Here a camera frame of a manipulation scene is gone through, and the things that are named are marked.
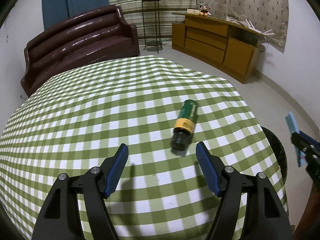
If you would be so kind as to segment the dark green yellow bottle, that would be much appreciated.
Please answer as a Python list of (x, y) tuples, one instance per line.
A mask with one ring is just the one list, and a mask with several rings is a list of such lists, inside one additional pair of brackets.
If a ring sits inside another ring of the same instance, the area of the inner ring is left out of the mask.
[(171, 147), (176, 151), (185, 151), (192, 141), (197, 122), (198, 103), (185, 100), (175, 122), (171, 138)]

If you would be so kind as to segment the light blue sachet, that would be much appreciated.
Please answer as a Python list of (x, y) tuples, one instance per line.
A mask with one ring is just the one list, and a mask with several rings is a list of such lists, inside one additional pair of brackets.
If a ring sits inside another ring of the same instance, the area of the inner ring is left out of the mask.
[(292, 112), (289, 112), (285, 117), (289, 132), (291, 134), (291, 142), (295, 146), (296, 156), (297, 156), (297, 165), (301, 167), (305, 163), (305, 153), (302, 151), (302, 146), (300, 143), (300, 131), (298, 129), (295, 117)]

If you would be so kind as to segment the black round trash bin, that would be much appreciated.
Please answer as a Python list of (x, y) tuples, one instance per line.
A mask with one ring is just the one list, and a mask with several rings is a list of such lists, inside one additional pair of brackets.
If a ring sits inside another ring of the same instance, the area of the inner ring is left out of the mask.
[(278, 137), (269, 129), (262, 126), (262, 130), (272, 148), (272, 151), (274, 152), (274, 155), (276, 156), (276, 160), (278, 162), (281, 176), (283, 178), (284, 183), (286, 183), (287, 179), (287, 157), (285, 148), (282, 145), (281, 141), (278, 139)]

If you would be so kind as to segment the wooden tv cabinet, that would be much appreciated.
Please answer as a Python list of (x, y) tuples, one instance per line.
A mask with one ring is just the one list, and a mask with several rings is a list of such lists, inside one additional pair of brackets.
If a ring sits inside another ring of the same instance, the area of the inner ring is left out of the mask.
[(224, 72), (240, 83), (251, 77), (263, 35), (242, 25), (199, 14), (172, 24), (172, 49)]

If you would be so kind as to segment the white wifi router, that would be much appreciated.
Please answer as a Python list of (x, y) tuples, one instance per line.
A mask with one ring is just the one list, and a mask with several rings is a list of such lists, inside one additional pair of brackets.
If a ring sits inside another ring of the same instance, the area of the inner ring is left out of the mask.
[(236, 16), (226, 15), (226, 20), (229, 21), (229, 22), (241, 25), (243, 27), (246, 27), (246, 28), (248, 28), (248, 29), (250, 29), (252, 31), (255, 31), (257, 33), (260, 33), (260, 34), (262, 34), (264, 36), (273, 36), (273, 35), (275, 35), (275, 33), (273, 32), (272, 29), (269, 29), (267, 31), (260, 31), (259, 29), (256, 29), (255, 26), (253, 25), (253, 23), (248, 19), (245, 19), (244, 21), (241, 21)]

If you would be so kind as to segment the beige diamond pattern curtain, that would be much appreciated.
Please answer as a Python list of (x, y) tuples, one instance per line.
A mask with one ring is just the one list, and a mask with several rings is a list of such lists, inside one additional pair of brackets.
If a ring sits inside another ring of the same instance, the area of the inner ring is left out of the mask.
[(286, 44), (289, 24), (288, 0), (197, 0), (206, 5), (215, 18), (246, 24), (251, 22), (259, 31), (272, 31), (267, 39), (278, 49)]

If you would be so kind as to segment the mickey mouse plush toy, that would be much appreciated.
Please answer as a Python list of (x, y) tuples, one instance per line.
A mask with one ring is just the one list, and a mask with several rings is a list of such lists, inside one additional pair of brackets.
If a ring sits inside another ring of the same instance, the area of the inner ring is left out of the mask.
[(200, 5), (199, 15), (201, 15), (201, 16), (211, 16), (210, 8), (205, 6), (205, 5)]

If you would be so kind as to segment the dark brown leather sofa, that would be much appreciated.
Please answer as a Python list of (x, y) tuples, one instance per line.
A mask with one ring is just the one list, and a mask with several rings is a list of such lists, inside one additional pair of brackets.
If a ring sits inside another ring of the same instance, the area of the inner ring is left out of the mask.
[(119, 6), (108, 5), (62, 21), (29, 41), (21, 86), (31, 96), (57, 74), (138, 55), (136, 25), (125, 20)]

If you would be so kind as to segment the small box on cabinet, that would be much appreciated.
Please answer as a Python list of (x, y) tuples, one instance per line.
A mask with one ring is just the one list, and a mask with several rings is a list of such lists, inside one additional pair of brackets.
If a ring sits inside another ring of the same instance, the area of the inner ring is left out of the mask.
[(197, 10), (197, 9), (187, 9), (187, 13), (188, 13), (188, 14), (199, 15), (200, 11)]

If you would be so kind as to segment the green striped curtain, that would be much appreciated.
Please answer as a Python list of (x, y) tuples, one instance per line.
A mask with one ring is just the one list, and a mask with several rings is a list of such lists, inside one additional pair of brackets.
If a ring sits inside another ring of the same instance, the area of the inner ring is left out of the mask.
[(109, 3), (120, 6), (125, 20), (136, 25), (141, 46), (155, 40), (170, 44), (172, 24), (183, 22), (180, 13), (196, 8), (196, 0), (109, 0)]

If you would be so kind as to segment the black metal plant stand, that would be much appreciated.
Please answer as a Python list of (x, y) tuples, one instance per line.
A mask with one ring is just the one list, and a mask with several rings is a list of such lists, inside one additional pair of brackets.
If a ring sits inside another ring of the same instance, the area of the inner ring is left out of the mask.
[[(144, 49), (157, 54), (163, 49), (160, 25), (160, 0), (141, 0), (143, 19)], [(152, 16), (153, 21), (145, 21), (145, 13)]]

